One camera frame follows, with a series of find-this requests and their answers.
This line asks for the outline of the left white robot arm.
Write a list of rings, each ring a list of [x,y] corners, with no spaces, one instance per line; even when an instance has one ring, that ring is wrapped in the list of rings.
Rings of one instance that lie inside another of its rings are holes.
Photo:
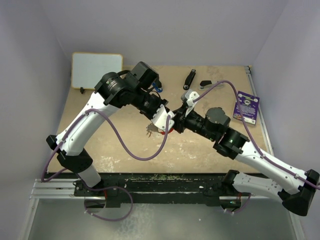
[[[142,61],[132,70],[104,74],[71,124],[60,134],[47,137],[60,165],[77,174],[91,196],[101,194],[103,184],[85,145],[111,115],[132,105],[166,135],[173,127],[174,113],[166,107],[167,100],[151,93],[152,84],[158,80],[159,74]]]

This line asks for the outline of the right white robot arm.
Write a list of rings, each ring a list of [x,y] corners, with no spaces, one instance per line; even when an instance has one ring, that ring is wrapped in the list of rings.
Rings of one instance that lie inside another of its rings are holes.
[[[236,160],[264,175],[251,177],[230,170],[222,183],[228,196],[237,192],[265,196],[281,204],[290,212],[305,217],[316,193],[320,174],[313,170],[293,167],[259,148],[253,140],[230,127],[231,119],[220,107],[210,108],[205,116],[186,107],[174,110],[174,126],[178,133],[188,129],[214,143],[213,148],[223,157]]]

